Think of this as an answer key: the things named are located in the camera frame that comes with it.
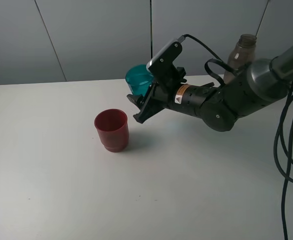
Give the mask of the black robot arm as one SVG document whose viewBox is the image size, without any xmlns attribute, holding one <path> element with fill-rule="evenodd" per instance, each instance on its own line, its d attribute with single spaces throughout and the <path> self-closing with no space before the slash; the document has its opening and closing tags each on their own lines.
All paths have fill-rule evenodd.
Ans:
<svg viewBox="0 0 293 240">
<path fill-rule="evenodd" d="M 234 78 L 224 80 L 205 65 L 207 74 L 219 86 L 210 82 L 202 86 L 187 84 L 185 69 L 173 62 L 182 52 L 185 35 L 169 42 L 146 65 L 153 81 L 145 94 L 129 94 L 127 98 L 138 107 L 134 115 L 138 123 L 164 109 L 202 119 L 218 132 L 231 130 L 235 122 L 275 103 L 289 93 L 293 82 L 293 46 L 273 59 L 258 59 L 234 69 L 215 55 L 210 62 Z"/>
</svg>

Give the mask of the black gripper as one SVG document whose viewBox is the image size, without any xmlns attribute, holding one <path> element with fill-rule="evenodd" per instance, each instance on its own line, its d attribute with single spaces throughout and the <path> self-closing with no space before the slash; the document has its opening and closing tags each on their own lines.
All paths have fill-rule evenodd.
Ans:
<svg viewBox="0 0 293 240">
<path fill-rule="evenodd" d="M 181 84 L 187 82 L 184 67 L 177 67 L 177 79 L 172 77 L 154 77 L 145 95 L 128 94 L 126 97 L 134 104 L 139 113 L 133 118 L 140 124 L 164 109 L 175 111 L 174 96 Z"/>
</svg>

